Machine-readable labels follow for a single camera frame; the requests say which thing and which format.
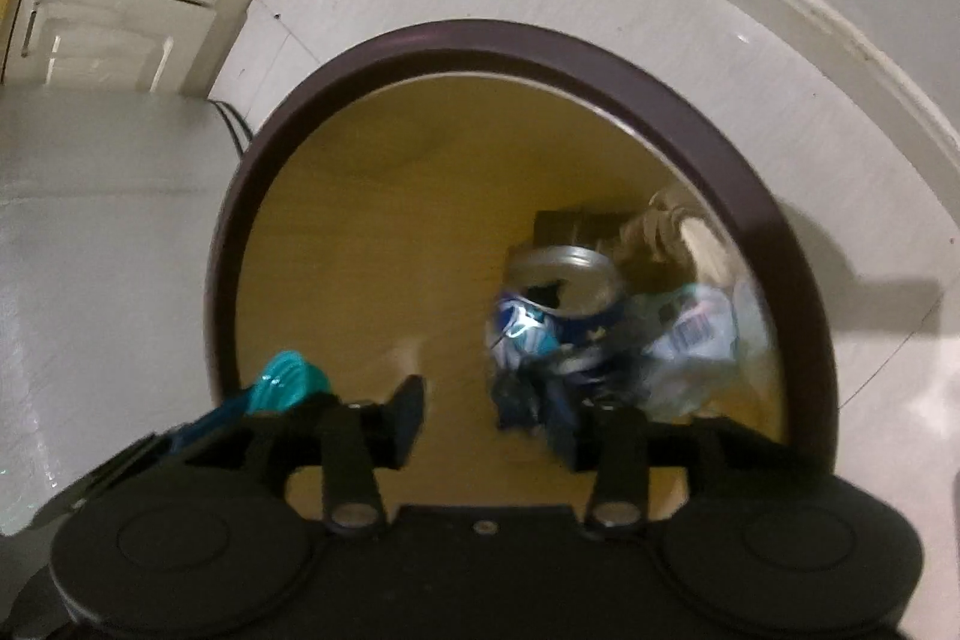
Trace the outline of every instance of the floor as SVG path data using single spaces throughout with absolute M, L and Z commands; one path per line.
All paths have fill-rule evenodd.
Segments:
M 839 367 L 838 471 L 920 530 L 902 626 L 960 633 L 960 232 L 909 163 L 808 61 L 723 0 L 254 0 L 212 97 L 259 127 L 333 56 L 424 20 L 563 30 L 680 92 L 781 201 L 827 304 Z

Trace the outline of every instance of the white floor tile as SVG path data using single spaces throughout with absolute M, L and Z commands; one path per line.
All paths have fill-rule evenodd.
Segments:
M 840 413 L 839 474 L 899 509 L 923 539 L 923 579 L 902 622 L 917 640 L 960 636 L 959 333 L 960 283 Z
M 293 36 L 287 36 L 274 63 L 267 70 L 246 114 L 253 131 L 263 125 L 280 101 L 320 64 Z
M 827 77 L 724 0 L 261 1 L 320 63 L 403 25 L 490 17 L 566 31 L 661 78 L 784 201 L 827 302 L 842 399 L 960 272 L 956 228 L 913 167 Z
M 210 98 L 227 101 L 246 116 L 288 34 L 266 6 L 253 0 L 247 21 L 210 90 Z

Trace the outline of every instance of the cabinet handle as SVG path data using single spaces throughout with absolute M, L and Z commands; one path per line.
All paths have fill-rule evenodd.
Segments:
M 34 4 L 34 9 L 30 13 L 30 20 L 27 20 L 27 35 L 23 37 L 23 47 L 20 48 L 20 57 L 27 58 L 30 56 L 30 39 L 34 34 L 34 23 L 37 22 L 37 5 Z

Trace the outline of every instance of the bolt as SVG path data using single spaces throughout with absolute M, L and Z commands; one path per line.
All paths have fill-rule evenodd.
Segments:
M 629 527 L 642 517 L 631 501 L 602 501 L 593 509 L 593 517 L 607 528 Z
M 363 501 L 347 501 L 344 504 L 338 504 L 330 513 L 330 519 L 338 527 L 343 528 L 367 528 L 380 520 L 380 513 L 375 507 L 363 503 Z
M 500 527 L 497 525 L 496 521 L 477 521 L 473 525 L 473 530 L 477 534 L 483 534 L 485 536 L 490 534 L 496 534 Z

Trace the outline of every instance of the barcode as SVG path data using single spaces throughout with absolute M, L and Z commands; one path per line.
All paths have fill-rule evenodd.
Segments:
M 695 348 L 701 342 L 712 339 L 714 330 L 710 319 L 704 313 L 692 313 L 683 317 L 670 330 L 670 339 L 674 349 L 685 352 Z

